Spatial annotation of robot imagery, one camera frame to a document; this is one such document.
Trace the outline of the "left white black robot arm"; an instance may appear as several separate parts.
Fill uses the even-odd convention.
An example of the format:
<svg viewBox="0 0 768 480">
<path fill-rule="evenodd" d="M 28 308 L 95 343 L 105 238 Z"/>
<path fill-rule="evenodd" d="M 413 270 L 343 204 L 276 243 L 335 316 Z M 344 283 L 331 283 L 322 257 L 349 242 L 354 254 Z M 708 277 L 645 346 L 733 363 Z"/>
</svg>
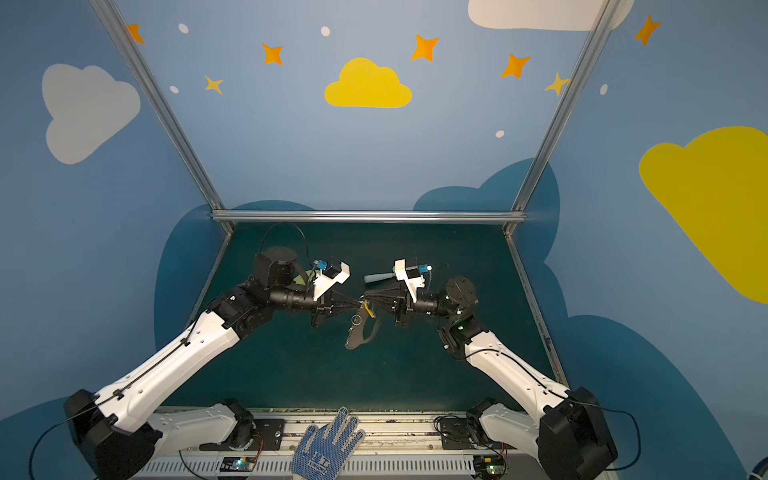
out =
<svg viewBox="0 0 768 480">
<path fill-rule="evenodd" d="M 350 276 L 341 261 L 311 271 L 282 246 L 259 252 L 243 283 L 213 299 L 181 334 L 96 393 L 79 390 L 64 404 L 73 443 L 99 479 L 129 479 L 150 460 L 201 445 L 243 451 L 263 447 L 253 415 L 239 402 L 159 414 L 157 408 L 224 351 L 279 310 L 308 312 L 313 325 L 356 306 L 335 292 Z"/>
</svg>

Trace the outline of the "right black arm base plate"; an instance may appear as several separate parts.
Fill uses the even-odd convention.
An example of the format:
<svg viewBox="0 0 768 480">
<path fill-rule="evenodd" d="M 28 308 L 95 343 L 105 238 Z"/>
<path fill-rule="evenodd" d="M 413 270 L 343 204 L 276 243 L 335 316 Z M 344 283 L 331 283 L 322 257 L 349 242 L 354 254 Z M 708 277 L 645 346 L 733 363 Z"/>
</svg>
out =
<svg viewBox="0 0 768 480">
<path fill-rule="evenodd" d="M 502 444 L 493 442 L 479 429 L 476 422 L 456 415 L 441 415 L 433 421 L 444 450 L 495 449 Z"/>
</svg>

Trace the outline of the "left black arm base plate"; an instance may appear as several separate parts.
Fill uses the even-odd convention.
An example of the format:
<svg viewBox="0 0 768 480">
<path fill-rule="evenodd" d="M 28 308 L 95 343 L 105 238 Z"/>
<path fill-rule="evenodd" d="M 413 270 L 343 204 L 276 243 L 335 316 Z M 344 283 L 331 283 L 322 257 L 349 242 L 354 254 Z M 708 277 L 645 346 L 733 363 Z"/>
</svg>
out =
<svg viewBox="0 0 768 480">
<path fill-rule="evenodd" d="M 201 444 L 200 451 L 277 451 L 285 428 L 283 419 L 255 419 L 239 422 L 222 442 Z"/>
</svg>

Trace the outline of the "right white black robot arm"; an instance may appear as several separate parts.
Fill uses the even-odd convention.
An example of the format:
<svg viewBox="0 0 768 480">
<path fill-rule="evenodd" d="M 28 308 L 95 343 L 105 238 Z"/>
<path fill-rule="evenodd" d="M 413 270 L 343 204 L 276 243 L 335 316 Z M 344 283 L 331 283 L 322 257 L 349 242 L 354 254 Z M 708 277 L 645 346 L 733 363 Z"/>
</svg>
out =
<svg viewBox="0 0 768 480">
<path fill-rule="evenodd" d="M 618 458 L 601 406 L 585 388 L 571 390 L 549 378 L 503 342 L 474 314 L 478 300 L 466 277 L 449 278 L 438 291 L 424 282 L 366 291 L 361 308 L 376 305 L 402 324 L 421 315 L 445 320 L 444 348 L 499 385 L 519 406 L 513 411 L 486 401 L 469 412 L 469 422 L 489 443 L 511 446 L 537 460 L 550 479 L 595 479 Z"/>
</svg>

